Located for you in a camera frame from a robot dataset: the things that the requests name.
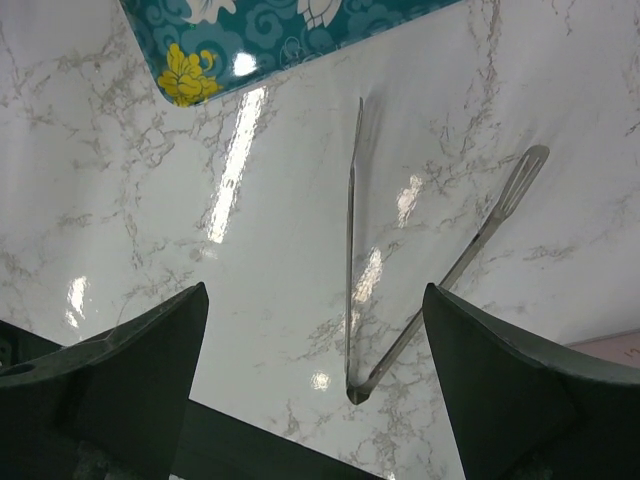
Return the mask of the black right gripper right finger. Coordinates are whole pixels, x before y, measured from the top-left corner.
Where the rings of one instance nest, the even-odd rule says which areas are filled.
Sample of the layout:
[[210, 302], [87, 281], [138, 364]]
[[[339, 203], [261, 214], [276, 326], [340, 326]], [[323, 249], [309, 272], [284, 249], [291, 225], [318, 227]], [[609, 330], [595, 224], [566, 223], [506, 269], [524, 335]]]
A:
[[638, 369], [561, 346], [433, 283], [423, 313], [466, 478], [638, 478]]

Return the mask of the pink chocolate box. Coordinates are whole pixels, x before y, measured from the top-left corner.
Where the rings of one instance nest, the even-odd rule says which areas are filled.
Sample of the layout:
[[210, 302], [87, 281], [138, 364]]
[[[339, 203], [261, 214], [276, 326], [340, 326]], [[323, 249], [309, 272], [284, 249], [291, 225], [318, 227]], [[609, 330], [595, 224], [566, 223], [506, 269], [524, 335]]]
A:
[[640, 334], [624, 333], [570, 345], [572, 350], [609, 362], [639, 368]]

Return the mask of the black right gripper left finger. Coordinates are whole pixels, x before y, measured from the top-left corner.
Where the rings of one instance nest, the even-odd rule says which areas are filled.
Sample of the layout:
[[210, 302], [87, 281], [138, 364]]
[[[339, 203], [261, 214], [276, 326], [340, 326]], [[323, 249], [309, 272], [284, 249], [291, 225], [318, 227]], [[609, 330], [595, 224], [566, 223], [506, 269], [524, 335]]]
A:
[[197, 283], [67, 347], [2, 323], [2, 478], [72, 479], [92, 453], [168, 478], [208, 308]]

